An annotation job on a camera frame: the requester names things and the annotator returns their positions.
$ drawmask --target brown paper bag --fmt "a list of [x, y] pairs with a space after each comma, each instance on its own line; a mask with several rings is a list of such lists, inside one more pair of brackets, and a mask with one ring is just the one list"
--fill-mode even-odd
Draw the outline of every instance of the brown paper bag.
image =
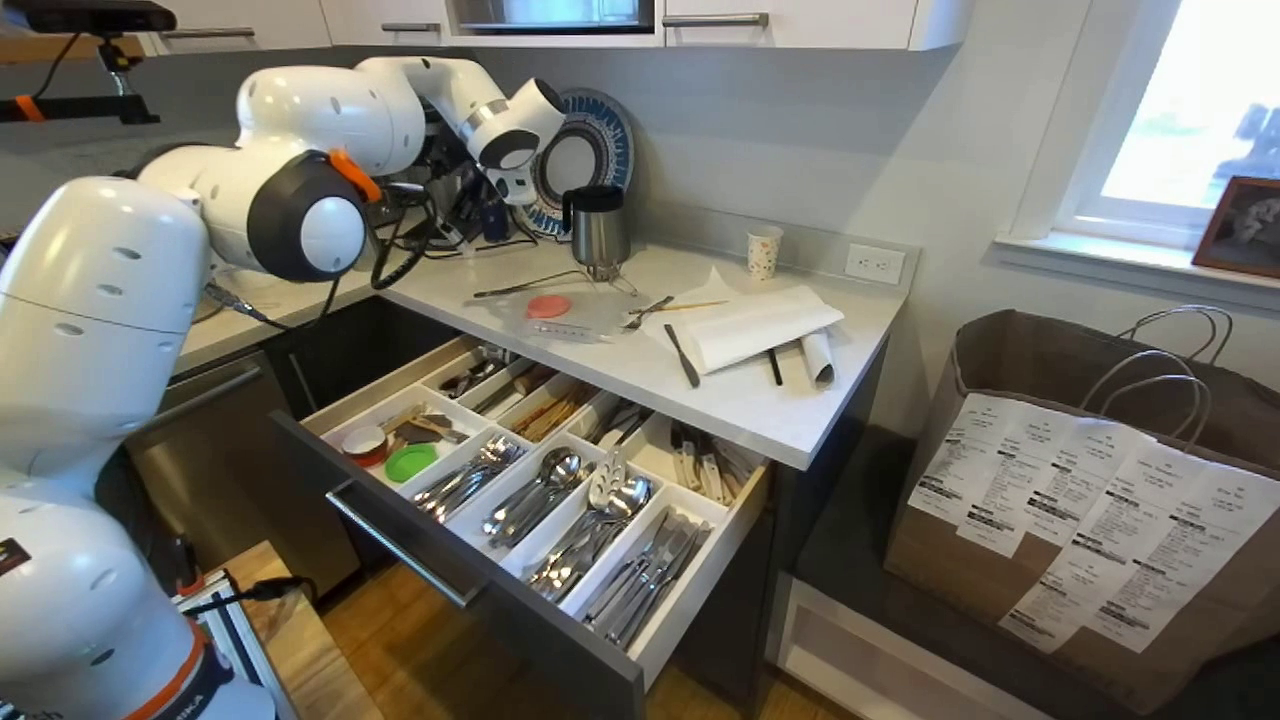
[[[951, 364], [935, 392], [931, 426], [919, 437], [911, 488], [919, 488], [923, 470], [947, 452], [945, 441], [967, 426], [960, 405], [971, 396], [990, 396], [994, 407], [1016, 407], [1029, 421], [1064, 416], [1064, 426], [1087, 421], [1079, 401], [1126, 356], [1149, 353], [1135, 342], [1102, 336], [1079, 326], [994, 314], [955, 331]], [[1228, 368], [1183, 362], [1183, 368], [1213, 396], [1196, 407], [1192, 385], [1117, 392], [1109, 416], [1135, 437], [1159, 441], [1170, 455], [1207, 462], [1213, 470], [1258, 471], [1258, 485], [1274, 485], [1280, 471], [1280, 396]], [[1199, 411], [1204, 430], [1196, 437], [1170, 441]], [[1031, 533], [1002, 556], [977, 539], [955, 535], [947, 525], [911, 503], [900, 510], [886, 574], [935, 592], [938, 602], [964, 610], [983, 625], [1002, 625], [1011, 610], [1041, 588], [1045, 574], [1054, 569], [1064, 546], [1049, 546]], [[1199, 665], [1231, 649], [1280, 635], [1280, 516], [1258, 519], [1258, 530], [1228, 556], [1228, 563], [1163, 625], [1157, 642], [1140, 653], [1117, 646], [1095, 628], [1070, 632], [1053, 662], [1079, 671], [1132, 712], [1150, 712], [1170, 702]]]

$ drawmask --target metal container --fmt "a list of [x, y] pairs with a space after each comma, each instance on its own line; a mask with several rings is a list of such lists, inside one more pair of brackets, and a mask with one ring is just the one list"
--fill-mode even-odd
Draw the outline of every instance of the metal container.
[[625, 236], [625, 187], [586, 186], [562, 194], [562, 231], [573, 261], [580, 261], [590, 279], [617, 279], [620, 266], [633, 257]]

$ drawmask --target paper bag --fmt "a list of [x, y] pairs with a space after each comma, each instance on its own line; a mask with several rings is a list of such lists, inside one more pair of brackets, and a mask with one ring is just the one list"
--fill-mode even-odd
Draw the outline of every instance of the paper bag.
[[1020, 314], [960, 328], [886, 574], [1150, 712], [1280, 632], [1280, 396], [1177, 362], [1183, 382], [1117, 376], [1084, 411], [1135, 353]]

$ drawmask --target cutlery tray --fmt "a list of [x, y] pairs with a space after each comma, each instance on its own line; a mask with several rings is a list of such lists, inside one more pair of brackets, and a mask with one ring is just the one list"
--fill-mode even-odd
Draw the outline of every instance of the cutlery tray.
[[[303, 421], [303, 434], [324, 441], [327, 447], [342, 447], [342, 437], [358, 426], [387, 426], [412, 407], [427, 407], [432, 416], [447, 416], [451, 430], [465, 434], [457, 446], [437, 447], [437, 465], [423, 471], [390, 485], [381, 465], [358, 470], [356, 485], [381, 485], [402, 499], [402, 510], [415, 510], [415, 491], [457, 477], [473, 465], [473, 455], [493, 441], [506, 437], [523, 452], [484, 482], [459, 510], [447, 514], [442, 533], [457, 535], [467, 554], [484, 556], [495, 574], [529, 585], [530, 569], [555, 548], [555, 539], [586, 514], [586, 485], [577, 485], [555, 510], [539, 516], [511, 548], [493, 546], [493, 533], [484, 525], [495, 516], [495, 510], [521, 491], [523, 485], [537, 485], [539, 465], [549, 452], [568, 447], [585, 455], [586, 465], [617, 462], [629, 470], [629, 477], [647, 477], [652, 495], [647, 503], [629, 516], [629, 525], [603, 546], [603, 554], [580, 574], [580, 579], [550, 604], [537, 596], [539, 604], [550, 604], [562, 622], [585, 625], [585, 604], [603, 592], [603, 585], [633, 563], [664, 514], [682, 514], [702, 525], [702, 539], [689, 556], [682, 574], [668, 579], [652, 613], [645, 618], [645, 628], [633, 632], [633, 646], [620, 649], [633, 665], [645, 671], [645, 689], [661, 678], [668, 655], [676, 653], [679, 635], [689, 632], [691, 618], [724, 575], [729, 560], [742, 546], [746, 530], [758, 516], [765, 503], [765, 477], [766, 465], [737, 446], [717, 441], [717, 455], [737, 477], [737, 495], [702, 495], [689, 482], [679, 482], [679, 447], [671, 447], [671, 421], [633, 407], [629, 434], [608, 434], [608, 421], [620, 416], [629, 401], [586, 388], [573, 376], [550, 372], [542, 385], [529, 388], [521, 401], [506, 401], [493, 407], [489, 416], [475, 411], [493, 392], [499, 392], [511, 372], [523, 372], [529, 362], [511, 362], [506, 368], [493, 372], [475, 388], [465, 388], [457, 396], [442, 396], [441, 385], [475, 368], [484, 353], [475, 342], [447, 342], [442, 350], [432, 350], [427, 356], [394, 368], [390, 376], [327, 405], [324, 411]], [[427, 514], [394, 514], [406, 516], [406, 525], [437, 525]]]

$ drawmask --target cup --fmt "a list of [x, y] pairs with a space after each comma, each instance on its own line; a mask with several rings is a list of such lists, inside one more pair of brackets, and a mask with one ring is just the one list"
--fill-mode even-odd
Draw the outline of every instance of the cup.
[[781, 225], [758, 225], [758, 229], [746, 231], [746, 275], [755, 284], [773, 279], [781, 244], [783, 244], [783, 229]]

